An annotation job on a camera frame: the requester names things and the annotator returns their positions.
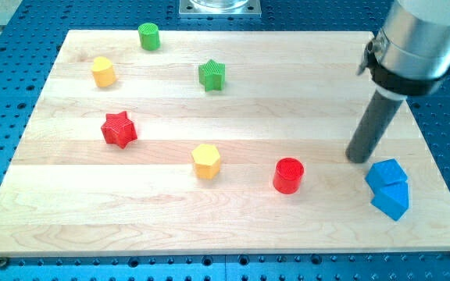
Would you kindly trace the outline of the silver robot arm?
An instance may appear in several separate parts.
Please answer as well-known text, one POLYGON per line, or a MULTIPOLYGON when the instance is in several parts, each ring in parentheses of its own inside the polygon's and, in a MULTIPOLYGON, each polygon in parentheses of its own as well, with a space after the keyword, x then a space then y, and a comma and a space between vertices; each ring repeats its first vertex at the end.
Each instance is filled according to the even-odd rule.
POLYGON ((435 92, 450 67, 450 0, 395 0, 367 44, 357 73, 371 72, 380 98, 435 92))

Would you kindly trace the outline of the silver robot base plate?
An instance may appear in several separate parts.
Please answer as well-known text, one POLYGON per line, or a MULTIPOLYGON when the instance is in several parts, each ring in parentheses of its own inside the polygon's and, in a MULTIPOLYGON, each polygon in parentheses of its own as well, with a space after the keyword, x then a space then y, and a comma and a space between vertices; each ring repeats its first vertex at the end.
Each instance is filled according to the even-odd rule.
POLYGON ((260 0, 180 0, 180 17, 261 16, 260 0))

